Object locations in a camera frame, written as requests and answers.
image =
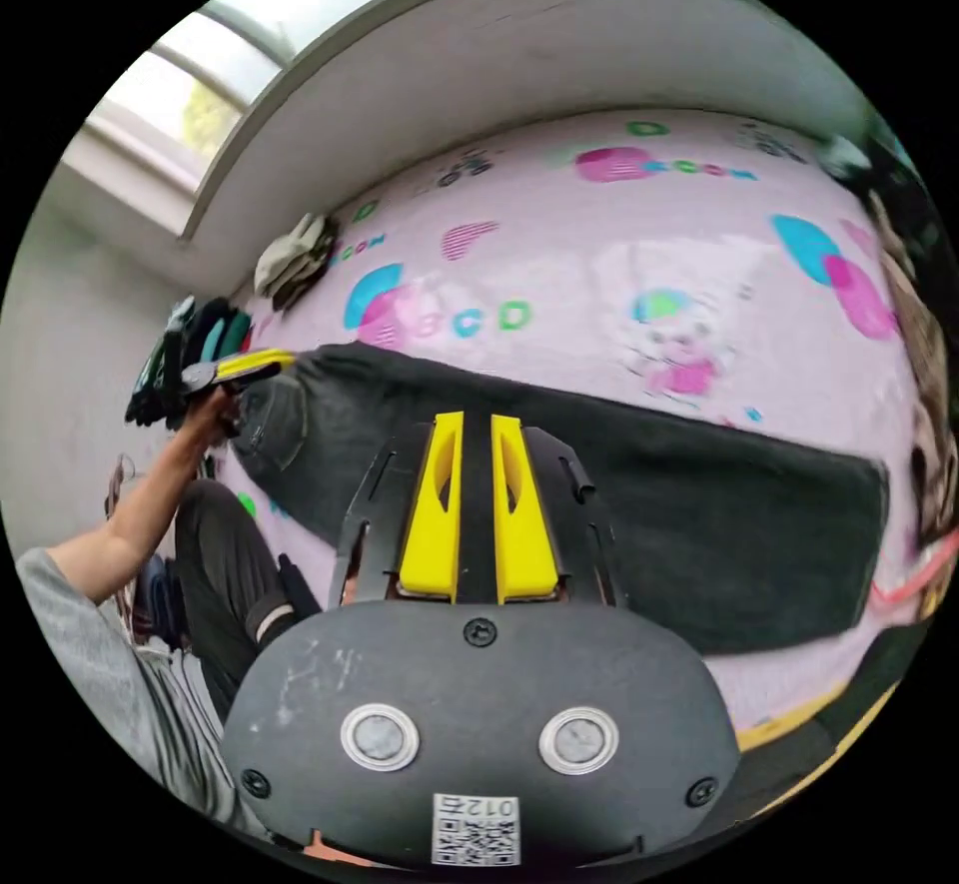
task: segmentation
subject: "person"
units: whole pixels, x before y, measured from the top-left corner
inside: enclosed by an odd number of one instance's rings
[[[254,520],[225,486],[196,478],[235,416],[236,399],[222,388],[194,404],[109,520],[27,551],[16,569],[54,656],[120,746],[184,803],[273,840],[220,753],[244,675],[297,620]],[[162,655],[134,648],[99,605],[134,578],[174,518],[192,652]]]

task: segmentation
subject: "leg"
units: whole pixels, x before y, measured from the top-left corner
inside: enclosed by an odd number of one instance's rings
[[[176,519],[174,572],[194,653],[225,719],[263,647],[295,623],[273,556],[239,500],[217,481],[193,481]]]

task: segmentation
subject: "gray sleeve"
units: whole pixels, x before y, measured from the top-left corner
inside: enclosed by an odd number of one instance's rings
[[[169,662],[138,654],[46,551],[24,554],[17,575],[51,651],[107,733],[185,804],[262,836]]]

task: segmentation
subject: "sticker label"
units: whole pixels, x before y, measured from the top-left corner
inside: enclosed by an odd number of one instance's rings
[[[433,863],[510,867],[519,863],[519,798],[433,795]]]

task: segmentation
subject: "tree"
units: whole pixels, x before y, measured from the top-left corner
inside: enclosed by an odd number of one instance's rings
[[[183,110],[183,142],[205,158],[213,158],[236,120],[235,109],[202,82],[195,81]]]

